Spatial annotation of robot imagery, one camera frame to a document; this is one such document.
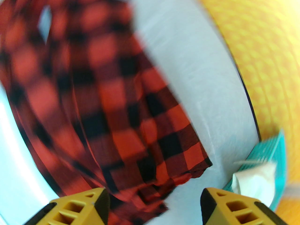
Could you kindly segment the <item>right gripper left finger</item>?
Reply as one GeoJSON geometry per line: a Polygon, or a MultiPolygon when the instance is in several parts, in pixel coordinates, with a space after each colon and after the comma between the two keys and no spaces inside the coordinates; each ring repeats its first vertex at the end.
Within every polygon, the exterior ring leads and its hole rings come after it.
{"type": "Polygon", "coordinates": [[[25,225],[107,225],[109,193],[95,188],[49,202],[25,225]]]}

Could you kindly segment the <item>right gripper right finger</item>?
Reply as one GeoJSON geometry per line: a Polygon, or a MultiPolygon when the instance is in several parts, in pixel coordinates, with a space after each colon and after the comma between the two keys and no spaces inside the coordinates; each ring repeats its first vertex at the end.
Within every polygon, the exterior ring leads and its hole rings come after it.
{"type": "Polygon", "coordinates": [[[260,200],[217,188],[201,194],[204,225],[284,225],[285,222],[260,200]]]}

